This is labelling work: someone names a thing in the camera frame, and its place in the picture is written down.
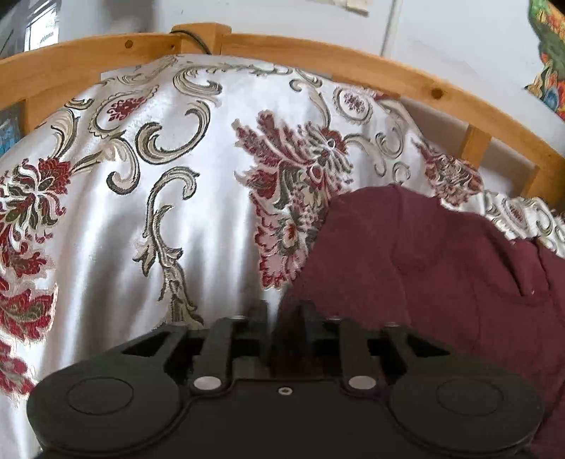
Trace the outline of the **maroon small garment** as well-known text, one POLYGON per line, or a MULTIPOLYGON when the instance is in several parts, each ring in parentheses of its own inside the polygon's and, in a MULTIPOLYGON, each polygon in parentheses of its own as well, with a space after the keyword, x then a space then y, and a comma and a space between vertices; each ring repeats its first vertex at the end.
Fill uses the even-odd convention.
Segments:
POLYGON ((546 407, 541 458, 564 454, 564 261, 483 216, 403 187, 335 197, 281 302, 368 329, 407 325, 525 377, 546 407))

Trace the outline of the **white floral satin bedspread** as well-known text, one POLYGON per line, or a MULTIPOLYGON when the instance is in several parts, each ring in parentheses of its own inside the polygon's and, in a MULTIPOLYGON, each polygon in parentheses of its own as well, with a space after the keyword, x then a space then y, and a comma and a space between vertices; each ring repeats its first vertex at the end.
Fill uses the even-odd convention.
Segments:
POLYGON ((1 454, 38 453, 43 377, 180 321, 276 310, 331 198, 403 185, 564 251, 538 198, 484 187, 377 91, 170 55, 72 91, 1 159, 1 454))

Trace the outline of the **wooden bed frame rail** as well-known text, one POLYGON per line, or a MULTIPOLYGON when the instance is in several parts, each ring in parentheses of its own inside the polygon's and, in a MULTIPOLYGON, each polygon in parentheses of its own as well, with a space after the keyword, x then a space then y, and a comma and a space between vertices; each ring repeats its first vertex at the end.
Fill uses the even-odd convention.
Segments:
POLYGON ((23 105, 30 132, 101 74, 145 64, 168 54, 246 57, 297 67, 335 81, 407 97, 467 123, 460 156, 480 166, 492 139, 534 164, 522 190, 550 205, 564 199, 564 158, 503 111, 438 77, 390 59, 317 41, 235 34, 218 23, 183 24, 168 34, 97 35, 15 54, 1 61, 1 106, 23 105))

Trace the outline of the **window with metal frame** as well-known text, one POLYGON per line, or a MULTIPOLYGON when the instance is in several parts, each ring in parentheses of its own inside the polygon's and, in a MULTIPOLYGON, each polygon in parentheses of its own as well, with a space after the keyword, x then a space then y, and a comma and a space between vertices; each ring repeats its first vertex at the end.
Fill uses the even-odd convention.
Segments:
POLYGON ((61 1, 1 2, 1 57, 58 43, 61 1))

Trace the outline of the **colourful parrot wall drawing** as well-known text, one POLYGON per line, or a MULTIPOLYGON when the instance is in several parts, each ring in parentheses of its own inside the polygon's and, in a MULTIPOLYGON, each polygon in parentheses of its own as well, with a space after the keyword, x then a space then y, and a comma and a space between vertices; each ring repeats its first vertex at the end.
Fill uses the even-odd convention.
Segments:
POLYGON ((534 0, 528 18, 543 68, 525 89, 564 120, 564 13, 557 1, 534 0))

